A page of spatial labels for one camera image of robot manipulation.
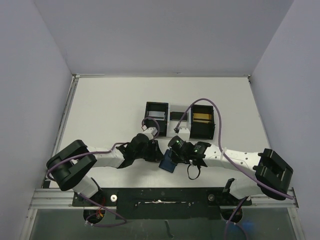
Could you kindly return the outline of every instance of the screw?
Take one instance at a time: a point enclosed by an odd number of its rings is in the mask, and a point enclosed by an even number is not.
[[[115,194],[111,195],[111,197],[110,197],[110,200],[111,200],[111,202],[113,202],[113,203],[115,203],[115,202],[117,201],[117,199],[118,199],[118,197],[117,197],[117,195],[115,195]]]
[[[208,199],[210,202],[213,202],[215,200],[215,195],[209,194]]]

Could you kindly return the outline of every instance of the metal frame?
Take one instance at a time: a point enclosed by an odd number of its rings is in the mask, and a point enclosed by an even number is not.
[[[134,73],[134,74],[75,74],[75,78],[248,78],[248,74],[241,75],[215,75],[215,74],[190,74],[182,72],[169,73]]]
[[[288,194],[295,197],[295,192],[289,189]],[[96,206],[72,206],[74,198],[73,191],[61,191],[59,188],[36,189],[31,200],[29,209],[98,209]],[[267,196],[251,197],[252,205],[243,206],[244,209],[262,208],[296,208],[298,206],[296,198],[278,201]],[[109,209],[117,209],[115,206],[107,206]],[[235,206],[221,206],[221,209],[233,209]]]
[[[62,137],[64,135],[64,131],[65,131],[65,128],[66,128],[67,119],[68,119],[69,112],[70,112],[70,109],[71,109],[72,101],[74,99],[75,92],[76,92],[76,89],[77,89],[78,81],[79,81],[79,78],[76,75],[72,75],[70,88],[69,88],[69,92],[68,92],[68,95],[67,95],[67,99],[66,99],[66,103],[65,103],[65,106],[64,106],[64,110],[63,110],[63,113],[62,113],[59,130],[57,132],[56,141],[55,141],[55,144],[54,144],[54,147],[53,147],[53,151],[52,151],[52,154],[51,154],[52,157],[56,153],[58,153],[58,151],[59,151],[60,144],[61,144],[61,141],[62,141]],[[21,234],[20,234],[20,238],[19,238],[20,240],[29,240],[30,239],[30,236],[31,236],[31,233],[32,233],[32,229],[34,227],[37,211],[38,211],[37,209],[29,207],[27,215],[26,215],[26,219],[25,219],[25,222],[24,222]]]
[[[69,112],[71,109],[71,105],[74,99],[74,95],[77,89],[78,81],[80,78],[104,78],[104,77],[112,77],[105,74],[74,74],[72,76],[71,85],[69,88],[65,108],[62,114],[61,123],[59,126],[59,130],[57,133],[54,149],[52,152],[52,156],[58,153],[61,141],[64,135],[65,127],[67,124]],[[185,77],[184,75],[178,75],[178,73],[166,74],[166,75],[137,75],[137,76],[124,76],[124,77]],[[305,240],[305,236],[303,233],[303,229],[300,223],[300,219],[298,217],[297,208],[298,202],[295,196],[295,191],[291,188],[288,191],[288,194],[294,196],[294,200],[286,199],[284,201],[277,201],[267,196],[256,196],[252,197],[252,205],[251,206],[243,206],[243,208],[287,208],[289,217],[292,223],[292,227],[297,240]],[[29,240],[33,226],[35,223],[35,218],[37,215],[38,209],[97,209],[97,207],[74,207],[72,206],[72,201],[74,197],[73,191],[64,191],[62,192],[59,188],[49,188],[49,189],[36,189],[34,191],[34,195],[32,197],[29,210],[26,216],[26,221],[21,231],[20,240]],[[109,209],[116,209],[114,206],[108,207]],[[222,209],[226,208],[234,208],[234,206],[224,206]]]

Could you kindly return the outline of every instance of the black cable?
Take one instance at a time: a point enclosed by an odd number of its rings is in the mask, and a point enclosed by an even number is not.
[[[190,168],[190,166],[191,166],[191,164],[186,168],[186,172],[188,173],[188,178],[189,178],[190,180],[196,180],[196,179],[200,176],[200,173],[201,173],[200,168],[201,168],[201,166],[197,166],[199,172],[198,172],[198,175],[197,175],[195,178],[191,178],[190,175],[189,175],[189,168]]]

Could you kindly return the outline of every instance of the white table surface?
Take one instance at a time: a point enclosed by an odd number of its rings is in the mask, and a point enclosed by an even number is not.
[[[77,139],[88,146],[101,148],[110,148],[115,142],[129,142],[142,131],[146,102],[170,103],[186,109],[199,98],[212,100],[221,112],[223,147],[243,152],[263,152],[269,147],[245,77],[104,77],[79,79],[60,150]],[[214,121],[214,138],[206,142],[217,144],[216,111]],[[163,153],[169,140],[159,139]],[[138,159],[127,168],[96,167],[87,175],[102,188],[224,187],[228,179],[243,177],[242,173],[233,170],[202,167],[200,177],[189,180],[185,164],[179,164],[174,173],[158,166],[158,163]],[[196,167],[190,168],[192,177],[197,173]],[[51,182],[50,187],[58,186]]]

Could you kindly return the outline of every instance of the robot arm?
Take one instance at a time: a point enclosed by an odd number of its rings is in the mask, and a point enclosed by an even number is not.
[[[91,198],[99,190],[95,181],[86,176],[91,168],[121,169],[132,165],[136,159],[161,161],[164,156],[158,141],[154,140],[156,133],[155,127],[149,127],[137,134],[131,142],[119,143],[120,146],[114,145],[111,149],[90,147],[82,140],[75,140],[46,163],[47,176],[50,178],[49,174],[52,174],[62,191],[73,189]]]
[[[156,133],[155,127],[149,127],[143,133],[137,134],[131,142],[111,149],[88,147],[81,140],[76,140],[47,162],[48,173],[52,174],[62,191],[73,189],[76,193],[91,198],[99,191],[94,180],[86,176],[91,168],[121,169],[132,165],[135,159],[145,159],[149,162],[161,161],[159,167],[169,172],[173,172],[177,164],[190,164],[198,168],[222,167],[237,171],[238,169],[225,158],[226,153],[244,172],[255,176],[265,185],[282,193],[287,193],[289,189],[293,170],[271,149],[265,149],[263,153],[228,149],[221,152],[217,146],[208,142],[200,141],[193,145],[177,135],[168,144],[168,157],[167,152],[165,155],[161,153],[158,141],[153,140]],[[76,162],[72,163],[70,159],[76,159]],[[247,177],[229,179],[224,191],[237,199],[262,193],[277,200],[285,199]]]
[[[222,167],[238,171],[224,156],[227,154],[247,176],[255,177],[261,183],[284,194],[289,189],[293,175],[293,169],[272,149],[266,148],[263,153],[228,149],[221,152],[217,146],[208,142],[199,141],[193,145],[191,142],[183,141],[178,135],[171,139],[168,147],[170,148],[170,158],[168,159],[165,154],[163,161],[167,161],[164,165],[169,166],[169,172],[173,172],[174,167],[179,163],[197,166],[198,169],[201,167]],[[266,194],[276,200],[285,199],[285,197],[258,185],[247,177],[229,179],[225,191],[237,199],[257,194]]]

